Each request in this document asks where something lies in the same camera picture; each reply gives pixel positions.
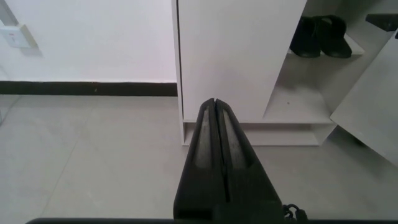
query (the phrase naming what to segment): cable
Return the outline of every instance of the cable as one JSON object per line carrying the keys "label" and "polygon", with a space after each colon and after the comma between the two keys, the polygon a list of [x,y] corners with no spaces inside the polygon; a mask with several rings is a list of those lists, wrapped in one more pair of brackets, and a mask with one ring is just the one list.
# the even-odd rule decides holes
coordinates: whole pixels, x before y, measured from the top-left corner
{"label": "cable", "polygon": [[[291,208],[296,209],[295,218],[293,217],[293,212],[290,211]],[[296,206],[294,204],[288,204],[288,205],[283,205],[282,209],[284,211],[284,216],[285,216],[286,221],[288,221],[288,222],[297,221],[297,223],[307,223],[308,222],[307,214],[305,213],[304,210],[299,209],[298,206]]]}
{"label": "cable", "polygon": [[8,108],[8,110],[4,114],[4,116],[1,114],[1,110],[0,110],[0,125],[2,125],[2,123],[6,120],[8,112],[14,107],[14,105],[20,100],[21,97],[22,97],[22,95],[19,95],[18,98],[16,100],[14,100],[14,102],[11,103],[10,107]]}

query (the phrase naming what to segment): white wall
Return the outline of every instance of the white wall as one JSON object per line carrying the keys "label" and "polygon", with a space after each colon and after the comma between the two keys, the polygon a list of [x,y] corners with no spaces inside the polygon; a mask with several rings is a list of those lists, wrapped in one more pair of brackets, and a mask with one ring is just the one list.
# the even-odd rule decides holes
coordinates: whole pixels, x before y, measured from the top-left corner
{"label": "white wall", "polygon": [[0,37],[0,80],[176,82],[170,0],[6,0],[39,45]]}

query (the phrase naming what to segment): black plastic object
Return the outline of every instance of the black plastic object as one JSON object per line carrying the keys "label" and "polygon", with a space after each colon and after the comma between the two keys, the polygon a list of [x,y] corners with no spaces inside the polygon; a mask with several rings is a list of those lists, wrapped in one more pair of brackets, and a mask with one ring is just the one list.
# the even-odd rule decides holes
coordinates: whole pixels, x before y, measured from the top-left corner
{"label": "black plastic object", "polygon": [[316,23],[311,17],[301,17],[294,33],[290,49],[300,57],[315,58],[321,55],[321,48],[315,36]]}
{"label": "black plastic object", "polygon": [[231,108],[220,100],[214,106],[210,99],[200,108],[174,219],[284,220],[282,203],[256,153]]}
{"label": "black plastic object", "polygon": [[317,39],[323,53],[330,57],[350,58],[352,50],[344,39],[346,22],[338,16],[318,16]]}
{"label": "black plastic object", "polygon": [[398,14],[395,13],[368,14],[365,21],[387,32],[394,32],[398,29]]}
{"label": "black plastic object", "polygon": [[214,99],[209,99],[199,110],[174,200],[174,218],[211,220],[214,206],[225,201],[216,111]]}

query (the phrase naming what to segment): white panel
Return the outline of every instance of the white panel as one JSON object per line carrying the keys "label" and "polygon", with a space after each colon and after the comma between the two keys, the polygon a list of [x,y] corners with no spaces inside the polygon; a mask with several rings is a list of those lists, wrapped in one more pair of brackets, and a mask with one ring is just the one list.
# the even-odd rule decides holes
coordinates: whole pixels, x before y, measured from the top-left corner
{"label": "white panel", "polygon": [[330,135],[330,133],[337,127],[337,124],[313,124],[311,125],[311,129],[315,138],[317,139],[319,145],[326,140],[326,138]]}
{"label": "white panel", "polygon": [[331,119],[398,165],[398,40],[395,34]]}
{"label": "white panel", "polygon": [[179,1],[184,119],[209,98],[261,119],[305,2]]}
{"label": "white panel", "polygon": [[182,110],[182,87],[181,87],[181,70],[180,70],[180,39],[178,36],[178,9],[177,0],[172,0],[172,15],[173,15],[173,33],[174,33],[174,55],[175,55],[175,71],[177,79],[177,96],[178,96],[178,116],[180,117],[180,135],[181,144],[185,139],[185,127],[183,123]]}
{"label": "white panel", "polygon": [[[314,132],[307,124],[241,124],[253,146],[318,146]],[[185,142],[191,143],[195,123],[186,124]]]}

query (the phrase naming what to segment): gray floor tile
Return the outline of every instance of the gray floor tile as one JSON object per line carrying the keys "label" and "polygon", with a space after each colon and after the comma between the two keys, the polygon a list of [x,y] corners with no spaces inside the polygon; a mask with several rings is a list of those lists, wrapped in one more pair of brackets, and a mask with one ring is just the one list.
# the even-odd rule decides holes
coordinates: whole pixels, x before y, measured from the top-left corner
{"label": "gray floor tile", "polygon": [[0,126],[1,223],[43,212],[92,108],[74,101],[22,96],[9,109]]}
{"label": "gray floor tile", "polygon": [[187,154],[179,137],[176,98],[104,98],[44,216],[172,218]]}
{"label": "gray floor tile", "polygon": [[284,203],[317,219],[398,219],[398,170],[339,129],[322,147],[256,147]]}
{"label": "gray floor tile", "polygon": [[[172,218],[187,151],[176,98],[24,96],[0,126],[0,220]],[[310,218],[398,219],[397,168],[341,130],[322,147],[255,151]]]}

